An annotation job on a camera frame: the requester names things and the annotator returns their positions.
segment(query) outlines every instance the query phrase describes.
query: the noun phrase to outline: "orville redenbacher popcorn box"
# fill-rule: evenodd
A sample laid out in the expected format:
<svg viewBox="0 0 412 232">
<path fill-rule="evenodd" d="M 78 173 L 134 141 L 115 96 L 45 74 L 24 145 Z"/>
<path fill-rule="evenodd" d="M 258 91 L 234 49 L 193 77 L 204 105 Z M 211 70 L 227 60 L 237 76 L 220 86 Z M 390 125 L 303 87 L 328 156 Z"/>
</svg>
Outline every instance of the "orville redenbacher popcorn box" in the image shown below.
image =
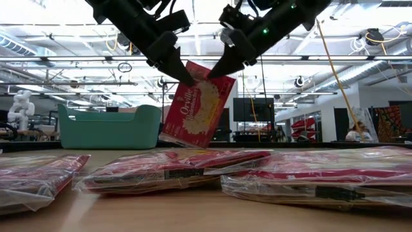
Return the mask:
<svg viewBox="0 0 412 232">
<path fill-rule="evenodd" d="M 235 79 L 207 79 L 210 70 L 188 61 L 186 68 L 196 84 L 179 84 L 160 138 L 184 146 L 206 148 L 219 123 L 220 115 Z"/>
</svg>

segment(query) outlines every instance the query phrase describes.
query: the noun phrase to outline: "red box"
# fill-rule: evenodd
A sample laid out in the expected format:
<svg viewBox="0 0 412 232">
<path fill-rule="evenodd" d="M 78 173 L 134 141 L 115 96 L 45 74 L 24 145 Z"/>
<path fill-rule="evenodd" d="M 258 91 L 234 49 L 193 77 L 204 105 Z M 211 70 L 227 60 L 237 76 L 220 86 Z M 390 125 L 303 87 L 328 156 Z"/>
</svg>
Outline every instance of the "red box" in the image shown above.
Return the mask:
<svg viewBox="0 0 412 232">
<path fill-rule="evenodd" d="M 179 84 L 161 139 L 206 148 L 236 80 L 230 77 L 207 80 L 210 70 L 190 61 L 186 68 L 196 80 L 195 85 L 189 88 Z"/>
</svg>

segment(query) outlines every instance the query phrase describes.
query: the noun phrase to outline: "humanoid robot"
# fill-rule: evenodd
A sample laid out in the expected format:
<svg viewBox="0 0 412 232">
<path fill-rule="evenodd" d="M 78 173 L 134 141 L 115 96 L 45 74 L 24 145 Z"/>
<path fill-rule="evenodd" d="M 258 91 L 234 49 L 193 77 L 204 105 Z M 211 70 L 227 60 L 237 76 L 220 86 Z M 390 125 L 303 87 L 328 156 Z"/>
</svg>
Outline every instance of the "humanoid robot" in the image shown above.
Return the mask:
<svg viewBox="0 0 412 232">
<path fill-rule="evenodd" d="M 13 106 L 8 111 L 7 119 L 8 123 L 14 128 L 17 127 L 17 121 L 19 121 L 19 130 L 27 130 L 28 116 L 34 115 L 34 104 L 29 101 L 32 93 L 28 90 L 20 90 L 17 95 L 14 96 Z"/>
</svg>

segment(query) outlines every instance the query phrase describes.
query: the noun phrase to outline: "plastic bag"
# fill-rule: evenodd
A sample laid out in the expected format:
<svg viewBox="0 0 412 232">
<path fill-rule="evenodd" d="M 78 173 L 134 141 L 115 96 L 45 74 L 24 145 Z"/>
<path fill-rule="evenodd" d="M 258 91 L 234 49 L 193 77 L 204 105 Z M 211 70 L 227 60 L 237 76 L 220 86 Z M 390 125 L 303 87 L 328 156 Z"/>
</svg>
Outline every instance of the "plastic bag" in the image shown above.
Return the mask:
<svg viewBox="0 0 412 232">
<path fill-rule="evenodd" d="M 203 175 L 270 155 L 269 151 L 168 150 L 120 157 L 90 173 L 79 175 L 73 186 L 88 193 L 141 194 L 164 189 L 185 189 L 218 180 Z"/>
<path fill-rule="evenodd" d="M 0 157 L 0 215 L 48 206 L 88 159 L 89 155 Z"/>
<path fill-rule="evenodd" d="M 396 147 L 273 155 L 209 171 L 223 192 L 275 204 L 412 208 L 412 150 Z"/>
<path fill-rule="evenodd" d="M 186 68 L 196 83 L 191 88 L 179 84 L 160 139 L 185 147 L 206 148 L 236 80 L 230 77 L 206 80 L 210 70 L 190 61 Z"/>
</svg>

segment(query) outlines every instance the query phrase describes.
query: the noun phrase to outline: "plastic tub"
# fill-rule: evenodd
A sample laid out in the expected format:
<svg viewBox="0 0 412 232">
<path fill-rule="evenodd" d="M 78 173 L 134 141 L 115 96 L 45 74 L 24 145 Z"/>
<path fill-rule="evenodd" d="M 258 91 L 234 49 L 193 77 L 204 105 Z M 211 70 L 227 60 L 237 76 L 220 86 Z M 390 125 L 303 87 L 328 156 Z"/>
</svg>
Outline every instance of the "plastic tub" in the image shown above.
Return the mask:
<svg viewBox="0 0 412 232">
<path fill-rule="evenodd" d="M 156 146 L 161 116 L 157 107 L 143 105 L 135 113 L 83 112 L 62 104 L 58 107 L 65 149 L 144 150 Z"/>
</svg>

